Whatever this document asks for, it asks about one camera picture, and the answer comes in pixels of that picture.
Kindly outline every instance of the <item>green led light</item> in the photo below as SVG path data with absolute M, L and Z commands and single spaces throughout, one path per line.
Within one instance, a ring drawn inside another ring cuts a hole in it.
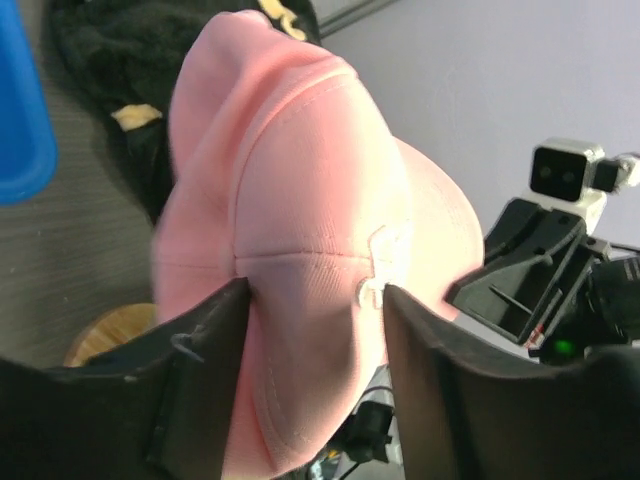
M 556 353 L 560 353 L 562 355 L 573 355 L 576 351 L 576 347 L 573 343 L 568 342 L 566 340 L 558 340 L 554 343 L 554 348 Z

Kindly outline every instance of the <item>gray floor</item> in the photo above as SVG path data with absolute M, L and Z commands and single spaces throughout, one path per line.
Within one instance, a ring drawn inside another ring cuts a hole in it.
M 0 354 L 60 364 L 105 311 L 148 301 L 150 227 L 102 123 L 81 105 L 43 28 L 42 0 L 19 0 L 60 150 L 51 185 L 0 209 Z

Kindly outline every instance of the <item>black plastic bracket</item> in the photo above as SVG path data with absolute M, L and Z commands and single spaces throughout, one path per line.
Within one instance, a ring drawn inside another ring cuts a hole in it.
M 218 480 L 250 298 L 233 280 L 86 367 L 0 359 L 0 477 Z
M 446 300 L 510 341 L 536 346 L 606 250 L 581 217 L 517 198 L 485 239 L 484 266 L 456 282 Z

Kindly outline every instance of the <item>wooden stool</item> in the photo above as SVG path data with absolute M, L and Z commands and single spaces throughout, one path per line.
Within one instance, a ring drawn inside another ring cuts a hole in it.
M 140 303 L 102 315 L 76 339 L 64 365 L 81 367 L 91 357 L 139 337 L 154 326 L 155 313 L 155 305 Z

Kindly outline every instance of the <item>embroidered logo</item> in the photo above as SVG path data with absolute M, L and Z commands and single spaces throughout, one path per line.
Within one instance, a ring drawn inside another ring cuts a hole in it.
M 299 28 L 295 28 L 293 23 L 298 16 L 280 3 L 280 0 L 258 0 L 260 7 L 271 20 L 280 22 L 282 30 L 289 36 L 304 42 L 307 40 L 307 34 Z
M 387 284 L 402 286 L 409 275 L 411 262 L 410 222 L 400 228 L 384 226 L 369 239 L 371 270 L 373 276 L 364 279 L 356 292 L 358 305 L 362 307 L 368 297 L 373 297 L 376 310 L 382 308 L 382 295 Z

